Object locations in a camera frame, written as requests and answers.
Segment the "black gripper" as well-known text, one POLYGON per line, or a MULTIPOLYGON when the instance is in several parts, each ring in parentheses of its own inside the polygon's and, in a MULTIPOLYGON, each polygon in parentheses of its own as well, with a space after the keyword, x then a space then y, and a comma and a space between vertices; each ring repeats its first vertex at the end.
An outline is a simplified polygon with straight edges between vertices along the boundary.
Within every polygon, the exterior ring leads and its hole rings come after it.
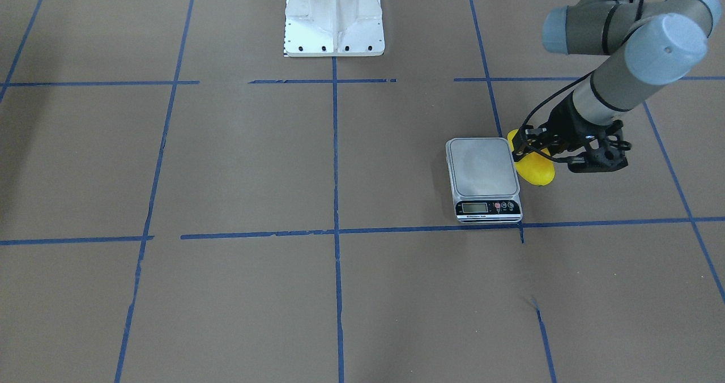
POLYGON ((522 163, 525 158, 536 154, 537 159, 551 161, 551 156, 576 151, 601 134, 602 127, 583 118, 573 104, 572 95, 569 95, 552 109, 542 126, 519 127, 518 139, 524 142, 512 142, 512 158, 515 163, 522 163), (544 147, 536 147, 527 141, 542 141, 544 147))

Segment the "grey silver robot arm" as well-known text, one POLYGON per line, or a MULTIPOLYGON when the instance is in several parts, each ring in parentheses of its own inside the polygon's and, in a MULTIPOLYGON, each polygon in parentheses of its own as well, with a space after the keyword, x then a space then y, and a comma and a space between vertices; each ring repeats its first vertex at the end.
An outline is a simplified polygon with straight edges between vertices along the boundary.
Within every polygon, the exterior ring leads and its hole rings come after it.
POLYGON ((579 0, 549 12, 542 27, 548 52, 605 61, 562 89, 565 98, 544 124, 520 126, 513 160, 538 154, 573 172, 625 168, 631 144, 622 117, 705 58, 722 14, 721 0, 579 0))

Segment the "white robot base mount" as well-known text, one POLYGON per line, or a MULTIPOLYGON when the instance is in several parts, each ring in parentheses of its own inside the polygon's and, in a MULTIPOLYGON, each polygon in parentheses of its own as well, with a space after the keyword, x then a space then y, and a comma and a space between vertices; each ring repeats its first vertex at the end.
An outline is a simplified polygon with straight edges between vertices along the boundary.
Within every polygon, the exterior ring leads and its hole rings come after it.
POLYGON ((285 0, 285 56, 381 56, 385 49, 381 0, 285 0))

